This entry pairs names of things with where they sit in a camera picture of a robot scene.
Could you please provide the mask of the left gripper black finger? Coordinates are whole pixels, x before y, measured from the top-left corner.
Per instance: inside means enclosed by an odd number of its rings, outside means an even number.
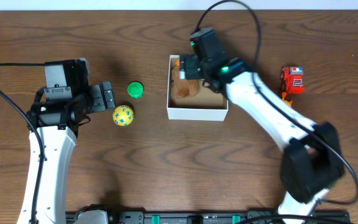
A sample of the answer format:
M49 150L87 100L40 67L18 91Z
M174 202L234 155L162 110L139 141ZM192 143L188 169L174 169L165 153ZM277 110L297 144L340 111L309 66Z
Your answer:
M90 113L99 113L106 110L102 89L100 85L93 85L89 88L89 93L93 98L93 105L90 109Z
M102 82L104 105L107 110L114 109L116 107L114 94L112 91L112 85L110 82Z

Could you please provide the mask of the yellow ball with blue marks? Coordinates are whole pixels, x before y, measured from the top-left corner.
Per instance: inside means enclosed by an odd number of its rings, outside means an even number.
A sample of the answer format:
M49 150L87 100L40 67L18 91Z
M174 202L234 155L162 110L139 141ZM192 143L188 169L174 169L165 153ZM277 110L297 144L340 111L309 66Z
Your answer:
M134 111L126 105L117 106L112 114L114 123L118 126L128 126L134 120Z

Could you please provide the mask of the green ridged toy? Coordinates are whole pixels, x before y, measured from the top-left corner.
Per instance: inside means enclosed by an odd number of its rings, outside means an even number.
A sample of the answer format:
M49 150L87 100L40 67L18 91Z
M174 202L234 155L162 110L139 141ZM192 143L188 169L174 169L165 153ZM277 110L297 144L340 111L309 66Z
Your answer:
M127 87L127 92L132 98L141 98L144 94L144 87L141 82L131 82Z

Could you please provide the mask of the brown plush toy with carrot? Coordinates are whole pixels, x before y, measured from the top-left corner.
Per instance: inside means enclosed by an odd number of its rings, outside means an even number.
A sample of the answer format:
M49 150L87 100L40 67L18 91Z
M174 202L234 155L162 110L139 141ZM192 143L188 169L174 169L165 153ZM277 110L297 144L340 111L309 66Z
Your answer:
M175 65L171 71L172 88L175 98L184 99L196 96L199 93L197 80L186 80L180 78L180 61L175 60Z

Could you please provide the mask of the yellow rubber duck toy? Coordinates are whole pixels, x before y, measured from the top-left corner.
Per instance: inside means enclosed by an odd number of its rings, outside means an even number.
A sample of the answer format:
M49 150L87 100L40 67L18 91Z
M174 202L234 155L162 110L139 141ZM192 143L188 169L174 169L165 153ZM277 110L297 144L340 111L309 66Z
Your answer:
M287 92L282 92L282 100L289 106L292 107L293 104L293 100L288 98L288 93Z

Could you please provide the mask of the red toy fire truck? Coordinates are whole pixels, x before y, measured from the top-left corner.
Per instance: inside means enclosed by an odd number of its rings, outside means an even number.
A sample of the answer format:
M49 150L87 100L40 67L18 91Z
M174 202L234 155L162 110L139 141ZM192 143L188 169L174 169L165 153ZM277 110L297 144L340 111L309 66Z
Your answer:
M284 67L280 74L282 91L287 94L302 94L305 90L303 75L302 67Z

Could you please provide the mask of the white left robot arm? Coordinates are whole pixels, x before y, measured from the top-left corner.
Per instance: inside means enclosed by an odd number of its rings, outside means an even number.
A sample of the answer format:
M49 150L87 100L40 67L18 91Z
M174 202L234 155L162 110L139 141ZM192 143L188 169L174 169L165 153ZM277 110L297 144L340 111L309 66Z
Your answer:
M90 85L85 58L47 62L46 86L27 112L30 164L18 223L66 223L67 177L78 128L91 113L115 108L110 82Z

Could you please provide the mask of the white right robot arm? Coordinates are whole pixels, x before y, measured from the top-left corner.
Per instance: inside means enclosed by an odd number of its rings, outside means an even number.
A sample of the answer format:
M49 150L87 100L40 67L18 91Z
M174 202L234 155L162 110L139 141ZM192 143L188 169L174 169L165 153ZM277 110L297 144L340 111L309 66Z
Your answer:
M337 131L316 124L281 100L254 68L231 59L214 30L190 35L192 55L180 56L180 76L202 80L215 93L247 112L282 151L280 178L286 190L278 214L284 223L303 223L344 175Z

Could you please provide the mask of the white cardboard box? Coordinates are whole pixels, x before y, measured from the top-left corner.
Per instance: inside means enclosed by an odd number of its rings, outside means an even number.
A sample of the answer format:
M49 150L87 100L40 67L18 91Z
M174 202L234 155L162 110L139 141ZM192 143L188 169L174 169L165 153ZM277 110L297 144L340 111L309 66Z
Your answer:
M167 114L169 119L196 121L224 121L229 109L229 102L220 94L213 93L198 82L198 92L194 96L178 98L175 95L175 78L173 71L177 67L178 55L169 59L167 84Z

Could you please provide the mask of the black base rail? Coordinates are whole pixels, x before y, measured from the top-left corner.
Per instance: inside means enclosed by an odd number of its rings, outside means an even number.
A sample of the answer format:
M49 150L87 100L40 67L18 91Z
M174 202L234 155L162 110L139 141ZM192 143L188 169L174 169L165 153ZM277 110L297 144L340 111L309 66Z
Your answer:
M258 208L243 213L150 213L134 210L117 212L101 205L91 205L79 212L66 212L66 221L74 223L86 212L97 210L106 213L107 224L274 224L284 222L276 210L269 208Z

